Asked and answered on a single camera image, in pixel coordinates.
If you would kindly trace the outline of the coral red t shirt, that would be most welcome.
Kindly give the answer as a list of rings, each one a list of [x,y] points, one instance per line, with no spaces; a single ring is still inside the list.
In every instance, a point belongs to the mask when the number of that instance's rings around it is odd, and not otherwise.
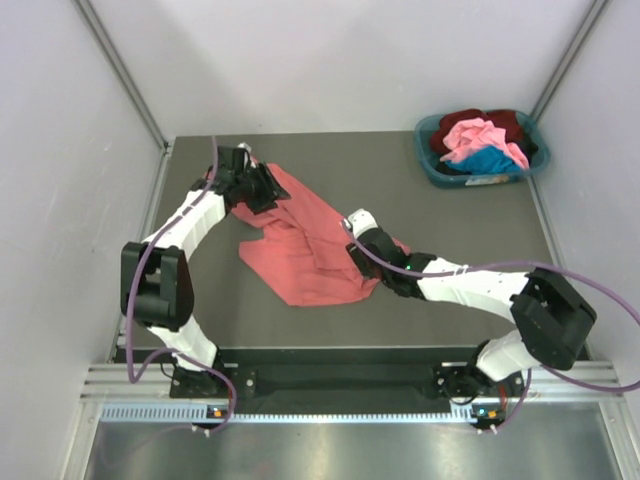
[[[261,214],[244,204],[232,210],[263,234],[239,244],[240,259],[289,306],[334,306],[367,299],[378,281],[363,277],[349,256],[343,216],[278,165],[271,163],[269,169],[290,198]]]

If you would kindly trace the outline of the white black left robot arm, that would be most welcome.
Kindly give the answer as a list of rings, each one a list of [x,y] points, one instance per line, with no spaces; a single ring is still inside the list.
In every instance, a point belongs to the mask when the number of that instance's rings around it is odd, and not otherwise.
[[[176,211],[146,239],[125,244],[120,257],[120,305],[131,382],[142,375],[133,366],[133,325],[138,324],[163,342],[163,351],[173,357],[178,371],[192,376],[192,384],[203,395],[212,397],[224,390],[227,374],[216,366],[218,347],[194,316],[189,260],[233,208],[245,206],[261,214],[289,198],[248,144],[215,144],[212,165],[192,184]]]

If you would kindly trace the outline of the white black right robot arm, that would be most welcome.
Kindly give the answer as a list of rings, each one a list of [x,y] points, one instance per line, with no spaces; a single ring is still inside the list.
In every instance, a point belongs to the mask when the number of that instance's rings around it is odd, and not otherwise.
[[[473,271],[434,254],[407,253],[364,209],[343,224],[352,237],[346,250],[364,277],[400,297],[452,303],[514,325],[508,334],[479,344],[456,380],[443,379],[445,393],[487,396],[507,377],[537,366],[568,371],[597,319],[591,305],[557,272]]]

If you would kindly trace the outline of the teal plastic laundry basket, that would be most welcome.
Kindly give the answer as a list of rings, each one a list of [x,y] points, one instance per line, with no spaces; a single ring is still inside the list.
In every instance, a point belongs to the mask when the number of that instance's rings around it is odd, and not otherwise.
[[[511,109],[433,115],[414,129],[415,155],[440,188],[510,183],[542,172],[549,149],[536,122]]]

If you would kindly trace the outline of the blue t shirt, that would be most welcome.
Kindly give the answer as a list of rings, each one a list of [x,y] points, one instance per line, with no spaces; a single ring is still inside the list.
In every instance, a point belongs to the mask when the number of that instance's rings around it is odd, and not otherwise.
[[[447,160],[444,164],[467,175],[497,175],[520,171],[520,167],[509,156],[494,146],[485,147],[459,162]]]

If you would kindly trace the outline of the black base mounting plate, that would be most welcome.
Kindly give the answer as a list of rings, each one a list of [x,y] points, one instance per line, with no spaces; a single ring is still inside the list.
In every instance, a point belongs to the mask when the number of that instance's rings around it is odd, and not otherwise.
[[[224,348],[216,368],[236,389],[238,415],[445,413],[468,400],[501,403],[524,390],[467,365],[471,347]]]

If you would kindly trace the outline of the light pink t shirt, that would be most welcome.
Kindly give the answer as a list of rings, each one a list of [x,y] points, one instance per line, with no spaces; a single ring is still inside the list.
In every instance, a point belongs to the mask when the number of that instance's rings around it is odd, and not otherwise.
[[[492,122],[486,122],[482,126],[461,128],[457,132],[451,131],[445,138],[445,144],[451,148],[447,154],[458,147],[482,142],[508,143],[505,138],[505,130],[495,127]]]

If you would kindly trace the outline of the dark red t shirt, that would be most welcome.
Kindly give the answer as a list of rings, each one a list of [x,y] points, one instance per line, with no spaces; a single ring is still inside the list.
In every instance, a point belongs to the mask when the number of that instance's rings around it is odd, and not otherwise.
[[[508,143],[518,143],[524,139],[524,129],[518,122],[514,110],[467,109],[443,116],[439,121],[438,130],[429,139],[429,146],[438,154],[447,154],[451,148],[445,144],[445,138],[451,131],[457,132],[461,128],[482,126],[486,122],[492,122],[495,127],[504,129]]]

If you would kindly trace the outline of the left aluminium corner post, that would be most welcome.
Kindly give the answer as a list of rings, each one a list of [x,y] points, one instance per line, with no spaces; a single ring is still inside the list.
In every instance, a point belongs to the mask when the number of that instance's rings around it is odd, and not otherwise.
[[[72,0],[71,4],[79,13],[154,144],[165,153],[170,146],[169,140],[162,133],[92,2]]]

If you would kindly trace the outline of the aluminium corner post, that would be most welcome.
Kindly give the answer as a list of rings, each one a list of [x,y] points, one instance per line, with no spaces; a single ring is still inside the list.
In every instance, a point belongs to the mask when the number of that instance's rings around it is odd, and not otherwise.
[[[580,20],[576,31],[571,35],[568,45],[531,110],[530,117],[534,121],[539,122],[543,118],[611,3],[611,0],[593,0],[589,3],[586,13]]]
[[[71,4],[79,13],[154,144],[165,153],[170,146],[169,140],[162,133],[92,2],[72,0]]]

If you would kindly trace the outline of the right aluminium corner post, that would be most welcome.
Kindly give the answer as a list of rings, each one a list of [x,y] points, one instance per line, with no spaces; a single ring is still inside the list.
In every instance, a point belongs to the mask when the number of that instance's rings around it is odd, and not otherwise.
[[[586,13],[580,20],[576,31],[571,35],[568,45],[531,110],[530,117],[534,121],[539,122],[543,118],[611,3],[611,0],[593,0],[589,3]]]

